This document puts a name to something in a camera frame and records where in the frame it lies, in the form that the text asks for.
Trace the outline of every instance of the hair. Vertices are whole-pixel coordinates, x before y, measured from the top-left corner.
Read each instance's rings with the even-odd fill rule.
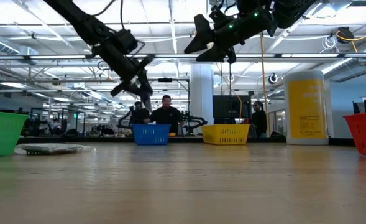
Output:
[[[172,98],[171,98],[169,95],[164,95],[164,96],[162,97],[162,101],[163,101],[164,99],[172,100]]]
[[[260,109],[263,111],[264,108],[263,108],[263,103],[261,101],[256,101],[253,103],[254,105],[258,105],[260,107]]]

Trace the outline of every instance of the yellow container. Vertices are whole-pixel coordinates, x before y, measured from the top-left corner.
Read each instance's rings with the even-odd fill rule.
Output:
[[[214,124],[202,126],[203,141],[215,145],[246,144],[249,124]]]

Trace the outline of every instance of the table surface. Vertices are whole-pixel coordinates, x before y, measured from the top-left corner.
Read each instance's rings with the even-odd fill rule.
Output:
[[[85,145],[0,157],[0,223],[366,223],[351,147]]]

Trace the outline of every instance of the blue basket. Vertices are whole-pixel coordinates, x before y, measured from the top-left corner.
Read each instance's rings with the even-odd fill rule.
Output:
[[[132,125],[134,142],[140,146],[168,144],[169,124],[134,124]]]

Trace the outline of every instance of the black shirt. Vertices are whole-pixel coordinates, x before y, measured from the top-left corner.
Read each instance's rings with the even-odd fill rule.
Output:
[[[252,114],[252,123],[256,125],[257,137],[267,132],[267,117],[264,111],[254,112]]]
[[[170,124],[169,133],[178,133],[178,122],[183,121],[183,115],[177,108],[158,108],[152,112],[150,119],[157,124]]]
[[[132,114],[130,116],[130,123],[131,124],[144,124],[144,119],[147,119],[150,117],[150,112],[145,109],[137,109],[132,111]]]

